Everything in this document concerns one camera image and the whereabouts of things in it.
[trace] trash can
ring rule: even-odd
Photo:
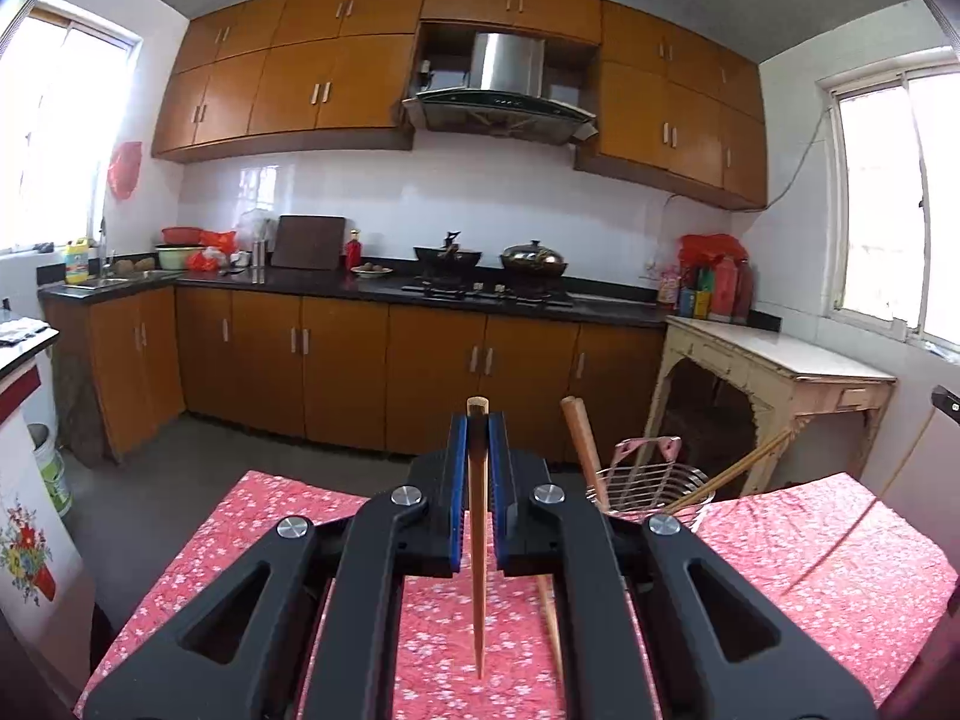
[[[40,476],[46,485],[47,494],[53,502],[56,513],[61,517],[73,506],[73,494],[66,483],[64,458],[54,446],[54,437],[50,428],[40,422],[27,425],[30,437],[34,440],[34,458],[40,468]]]

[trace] silver screw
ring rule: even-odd
[[[680,533],[680,520],[677,517],[671,517],[670,514],[654,514],[648,521],[650,530],[658,536],[673,536],[674,533]]]
[[[554,504],[562,502],[566,495],[558,485],[537,485],[534,487],[534,498],[541,503]]]
[[[277,522],[280,538],[303,538],[309,525],[303,517],[283,517]]]
[[[402,485],[390,493],[390,500],[397,506],[414,506],[424,499],[424,494],[414,485]]]

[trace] cutting board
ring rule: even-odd
[[[280,217],[271,265],[334,271],[340,264],[346,226],[344,217]]]

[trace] floor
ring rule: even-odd
[[[406,458],[285,442],[185,415],[122,467],[66,461],[74,493],[66,526],[115,630],[248,470],[370,496],[403,482],[409,469]]]

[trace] pink tablecloth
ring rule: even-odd
[[[75,709],[123,661],[285,514],[346,517],[363,498],[257,471],[214,509],[143,599],[90,678]],[[853,524],[872,495],[845,474],[712,504],[707,541],[861,680],[880,704],[943,614],[956,572],[941,550],[877,504],[808,578],[803,572]],[[397,720],[550,720],[563,717],[532,579],[491,571],[487,659],[473,667],[469,554],[452,580],[407,581],[397,653]],[[493,554],[488,556],[493,564]]]

